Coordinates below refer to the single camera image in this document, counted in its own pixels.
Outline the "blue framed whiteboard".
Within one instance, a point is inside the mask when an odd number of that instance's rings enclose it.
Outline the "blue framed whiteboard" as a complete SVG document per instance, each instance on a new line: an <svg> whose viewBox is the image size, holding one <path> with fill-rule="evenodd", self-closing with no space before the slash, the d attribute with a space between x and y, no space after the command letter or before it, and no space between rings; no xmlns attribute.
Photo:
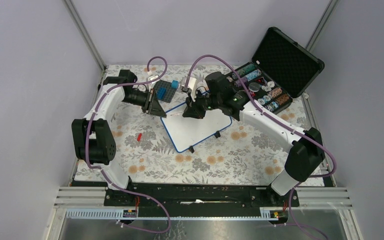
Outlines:
<svg viewBox="0 0 384 240"><path fill-rule="evenodd" d="M188 151L189 146L214 137L216 131L223 131L233 123L230 116L221 110L207 111L203 119L186 118L180 115L169 116L173 113L183 113L186 103L181 103L166 111L166 117L161 117L161 123L178 153Z"/></svg>

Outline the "white marker pen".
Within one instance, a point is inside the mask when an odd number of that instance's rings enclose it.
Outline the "white marker pen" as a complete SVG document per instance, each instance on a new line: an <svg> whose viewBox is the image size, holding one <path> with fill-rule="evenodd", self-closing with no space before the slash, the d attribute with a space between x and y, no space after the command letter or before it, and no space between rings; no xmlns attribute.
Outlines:
<svg viewBox="0 0 384 240"><path fill-rule="evenodd" d="M172 113L172 114L170 114L168 116L172 117L172 116L182 116L182 115L183 115L182 112L176 112L176 113Z"/></svg>

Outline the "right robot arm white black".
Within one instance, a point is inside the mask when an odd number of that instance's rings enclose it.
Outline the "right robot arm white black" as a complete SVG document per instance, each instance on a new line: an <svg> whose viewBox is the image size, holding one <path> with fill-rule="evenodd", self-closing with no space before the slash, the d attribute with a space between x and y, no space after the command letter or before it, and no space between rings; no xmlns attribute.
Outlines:
<svg viewBox="0 0 384 240"><path fill-rule="evenodd" d="M250 90L252 81L236 77L236 81L229 81L219 71L210 74L206 80L207 93L199 91L195 78L184 77L179 84L180 90L187 93L183 117L202 120L207 112L219 110L276 141L288 155L284 169L269 184L266 198L271 205L279 206L288 192L314 177L313 172L325 159L321 133L314 127L305 130L277 116L258 102L258 94Z"/></svg>

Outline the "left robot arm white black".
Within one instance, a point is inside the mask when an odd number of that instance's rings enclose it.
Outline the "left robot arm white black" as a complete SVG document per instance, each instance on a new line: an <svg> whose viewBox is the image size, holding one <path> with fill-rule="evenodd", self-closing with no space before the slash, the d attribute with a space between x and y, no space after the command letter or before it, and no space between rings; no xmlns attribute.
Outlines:
<svg viewBox="0 0 384 240"><path fill-rule="evenodd" d="M141 108L148 115L167 116L154 90L139 83L129 69L122 69L118 76L108 76L103 81L97 100L91 110L71 124L75 155L84 160L92 170L98 170L112 190L117 190L116 199L124 206L132 204L135 192L128 187L128 174L114 162L116 142L110 128L120 103Z"/></svg>

